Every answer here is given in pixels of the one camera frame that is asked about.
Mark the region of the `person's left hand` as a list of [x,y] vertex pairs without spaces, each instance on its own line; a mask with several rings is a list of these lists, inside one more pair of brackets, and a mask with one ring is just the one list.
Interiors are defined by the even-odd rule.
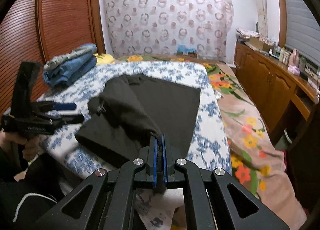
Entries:
[[35,136],[31,140],[27,140],[20,137],[17,133],[4,132],[1,130],[1,149],[6,153],[10,153],[13,143],[24,146],[24,150],[22,151],[23,158],[31,161],[37,154],[39,138]]

